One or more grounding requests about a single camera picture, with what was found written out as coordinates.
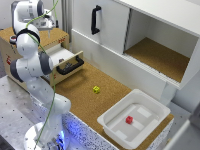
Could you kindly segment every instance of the white tray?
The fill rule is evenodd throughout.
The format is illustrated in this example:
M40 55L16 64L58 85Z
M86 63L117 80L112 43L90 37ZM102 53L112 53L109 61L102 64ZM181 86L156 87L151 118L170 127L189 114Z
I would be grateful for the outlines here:
M136 149L169 115L170 109L140 90L133 90L98 118L108 136L126 149ZM133 117L131 124L126 123Z

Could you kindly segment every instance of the black cabinet handle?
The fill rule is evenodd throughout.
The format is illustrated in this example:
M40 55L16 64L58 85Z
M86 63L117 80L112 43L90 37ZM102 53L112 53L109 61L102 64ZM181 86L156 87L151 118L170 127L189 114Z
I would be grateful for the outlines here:
M101 7L98 5L96 6L96 8L92 10L92 26L91 26L92 35L100 32L100 30L96 28L96 12L99 10L101 10Z
M65 69L60 69L60 67L57 66L56 69L58 73L60 73L61 75L66 75L84 64L84 61L81 58L79 58L79 56L76 56L76 61L78 62L77 64Z

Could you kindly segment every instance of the yellow object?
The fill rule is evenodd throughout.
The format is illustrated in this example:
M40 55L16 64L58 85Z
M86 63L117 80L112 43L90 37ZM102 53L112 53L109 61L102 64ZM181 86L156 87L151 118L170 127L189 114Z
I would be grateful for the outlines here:
M93 88L94 93L98 94L100 92L100 88L98 86L95 86Z

